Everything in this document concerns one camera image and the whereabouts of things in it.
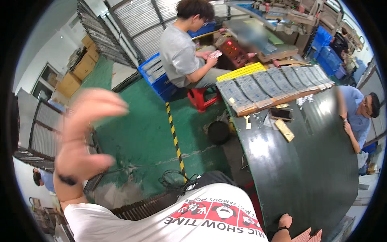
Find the blue shirt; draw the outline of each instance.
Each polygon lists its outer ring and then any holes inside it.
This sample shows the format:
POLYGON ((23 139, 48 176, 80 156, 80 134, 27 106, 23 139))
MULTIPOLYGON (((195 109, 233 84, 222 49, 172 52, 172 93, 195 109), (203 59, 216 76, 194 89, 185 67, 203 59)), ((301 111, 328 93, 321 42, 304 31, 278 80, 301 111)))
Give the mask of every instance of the blue shirt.
POLYGON ((42 178, 42 181, 44 182, 47 190, 49 190, 50 192, 53 192, 55 193, 55 189, 54 189, 54 175, 49 173, 49 172, 45 172, 41 169, 39 169, 39 173, 40 173, 40 177, 42 178))
POLYGON ((364 99, 364 95, 359 89, 351 86, 339 86, 339 88, 348 109, 347 120, 351 125, 352 132, 359 143, 360 149, 362 149, 371 127, 370 118, 356 114, 361 101, 364 99))

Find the yellow and black striped line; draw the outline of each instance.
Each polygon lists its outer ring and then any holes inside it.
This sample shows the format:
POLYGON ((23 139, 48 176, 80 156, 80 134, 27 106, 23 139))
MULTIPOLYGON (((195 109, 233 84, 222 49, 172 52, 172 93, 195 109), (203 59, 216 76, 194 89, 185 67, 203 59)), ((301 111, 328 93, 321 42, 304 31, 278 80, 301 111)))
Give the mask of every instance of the yellow and black striped line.
POLYGON ((172 133, 173 143, 175 144, 176 154, 177 154, 177 158, 179 159, 180 169, 182 170, 182 174, 184 175, 184 183, 186 183, 187 182, 187 178, 186 178, 187 173, 185 172, 185 169, 184 169, 184 162, 182 159, 182 153, 180 152, 179 144, 177 142, 176 130, 175 130, 175 126, 173 125, 171 108, 170 108, 168 102, 165 103, 165 107, 167 107, 168 120, 169 120, 169 123, 171 125, 171 133, 172 133))

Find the control panel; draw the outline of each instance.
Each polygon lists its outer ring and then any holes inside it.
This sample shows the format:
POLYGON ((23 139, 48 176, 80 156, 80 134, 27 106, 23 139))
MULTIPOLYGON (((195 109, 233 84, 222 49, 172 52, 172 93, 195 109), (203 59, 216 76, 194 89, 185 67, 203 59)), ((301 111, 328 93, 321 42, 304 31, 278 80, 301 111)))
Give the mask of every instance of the control panel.
POLYGON ((247 56, 247 53, 240 48, 238 42, 232 37, 220 36, 216 41, 215 46, 227 56, 237 69, 244 67, 245 64, 249 62, 253 62, 253 60, 247 56))

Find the wristwatch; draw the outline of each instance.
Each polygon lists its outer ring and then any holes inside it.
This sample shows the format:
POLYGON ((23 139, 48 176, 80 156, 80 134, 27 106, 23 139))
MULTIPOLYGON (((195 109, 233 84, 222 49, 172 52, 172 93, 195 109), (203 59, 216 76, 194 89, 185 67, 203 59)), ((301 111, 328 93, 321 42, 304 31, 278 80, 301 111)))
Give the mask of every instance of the wristwatch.
POLYGON ((279 228, 278 228, 278 231, 283 230, 283 229, 289 230, 286 226, 283 226, 283 227, 279 227, 279 228))
POLYGON ((76 179, 74 179, 73 177, 71 176, 62 176, 62 175, 58 175, 58 178, 63 182, 63 183, 66 183, 67 185, 69 186, 74 186, 75 184, 77 184, 76 182, 76 179))

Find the brown cardboard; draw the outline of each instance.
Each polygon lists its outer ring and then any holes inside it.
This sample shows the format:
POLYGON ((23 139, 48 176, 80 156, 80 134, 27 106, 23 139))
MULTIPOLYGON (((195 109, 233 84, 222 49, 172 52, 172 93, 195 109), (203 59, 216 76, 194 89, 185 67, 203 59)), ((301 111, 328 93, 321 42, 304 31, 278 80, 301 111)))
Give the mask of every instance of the brown cardboard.
POLYGON ((94 62, 97 62, 99 59, 99 54, 98 54, 94 44, 88 48, 88 51, 86 52, 86 54, 89 55, 93 59, 94 62))
POLYGON ((75 66, 73 74, 82 81, 94 69, 95 65, 96 63, 90 55, 84 55, 78 65, 75 66))
POLYGON ((92 44, 94 44, 94 42, 91 40, 90 36, 88 35, 86 35, 82 39, 82 43, 86 46, 86 48, 89 48, 92 44))
POLYGON ((63 77, 63 80, 57 83, 56 89, 63 94, 63 96, 70 98, 79 87, 79 79, 72 73, 68 72, 63 77))

